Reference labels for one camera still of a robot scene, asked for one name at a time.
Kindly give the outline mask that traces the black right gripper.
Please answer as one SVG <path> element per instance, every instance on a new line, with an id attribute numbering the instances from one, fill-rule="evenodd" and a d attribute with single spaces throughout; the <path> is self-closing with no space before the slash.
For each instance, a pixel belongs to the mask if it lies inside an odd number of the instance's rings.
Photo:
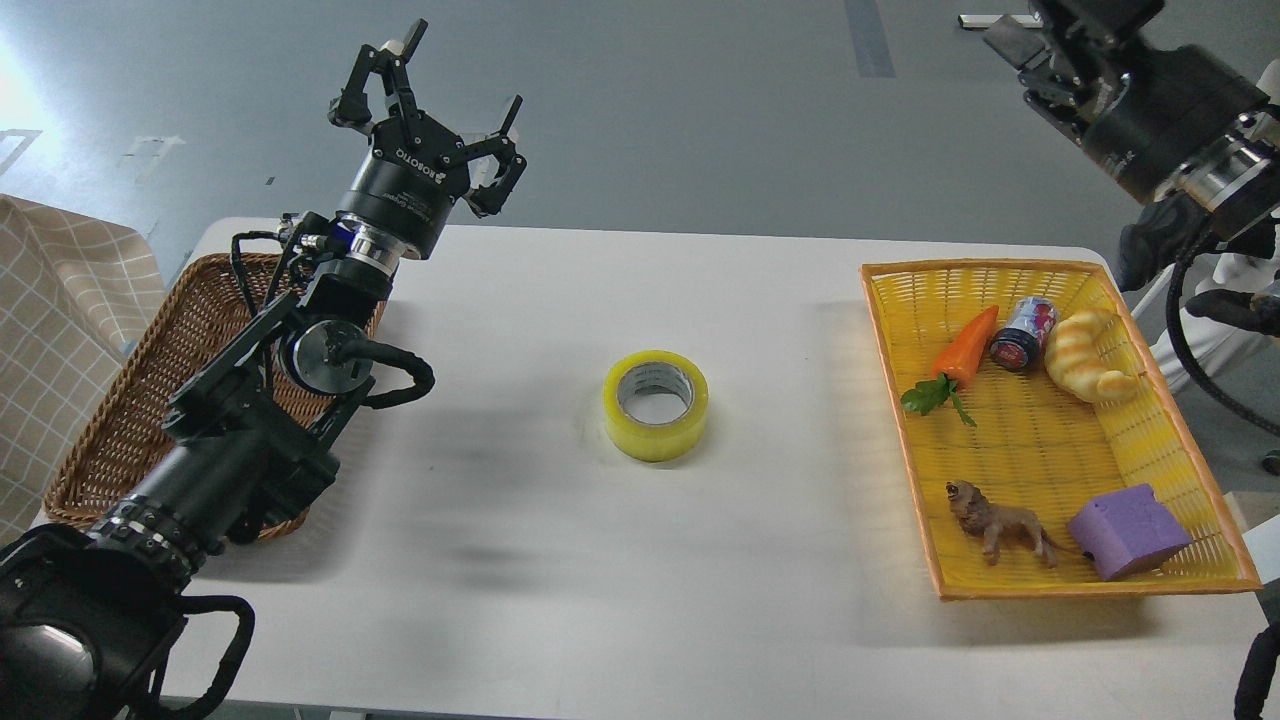
<path id="1" fill-rule="evenodd" d="M 1042 26 L 1000 18 L 984 42 L 1018 73 L 1051 126 L 1144 205 L 1185 195 L 1202 208 L 1265 197 L 1268 95 L 1201 47 L 1149 49 L 1143 27 L 1165 1 L 1033 1 Z"/>

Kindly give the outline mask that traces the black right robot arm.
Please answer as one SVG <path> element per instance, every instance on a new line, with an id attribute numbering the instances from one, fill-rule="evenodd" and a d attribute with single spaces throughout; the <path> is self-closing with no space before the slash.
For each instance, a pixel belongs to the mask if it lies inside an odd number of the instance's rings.
<path id="1" fill-rule="evenodd" d="M 997 15 L 982 33 L 1016 73 L 1025 104 L 1146 208 L 1181 209 L 1169 231 L 1142 227 L 1129 258 L 1170 266 L 1165 318 L 1193 382 L 1270 433 L 1277 423 L 1222 391 L 1194 357 L 1181 313 L 1277 334 L 1277 305 L 1222 293 L 1183 300 L 1211 252 L 1277 251 L 1277 104 L 1207 49 L 1158 47 L 1144 28 L 1161 1 L 1033 1 L 1029 20 Z"/>

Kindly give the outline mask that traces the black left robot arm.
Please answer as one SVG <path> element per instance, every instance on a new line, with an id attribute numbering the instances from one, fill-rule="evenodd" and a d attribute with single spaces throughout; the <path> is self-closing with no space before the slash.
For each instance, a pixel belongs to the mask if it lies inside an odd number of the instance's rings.
<path id="1" fill-rule="evenodd" d="M 230 269 L 250 319 L 170 398 L 174 448 L 87 530 L 47 523 L 3 551 L 5 719 L 205 719 L 255 629 L 250 603 L 187 585 L 227 544 L 298 518 L 339 470 L 333 445 L 361 407 L 413 402 L 431 366 L 369 323 L 404 259 L 429 258 L 465 201 L 500 211 L 524 170 L 511 128 L 468 142 L 417 104 L 407 67 L 428 28 L 364 45 L 332 101 L 369 152 L 333 217 L 283 217 L 256 302 L 242 236 Z"/>

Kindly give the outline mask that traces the black gloved hand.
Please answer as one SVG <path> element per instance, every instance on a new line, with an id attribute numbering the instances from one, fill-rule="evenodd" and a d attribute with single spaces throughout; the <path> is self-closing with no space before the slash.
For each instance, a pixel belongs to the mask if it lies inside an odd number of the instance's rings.
<path id="1" fill-rule="evenodd" d="M 1115 265 L 1120 291 L 1143 290 L 1178 259 L 1193 258 L 1210 227 L 1208 211 L 1184 193 L 1143 208 L 1120 234 Z"/>

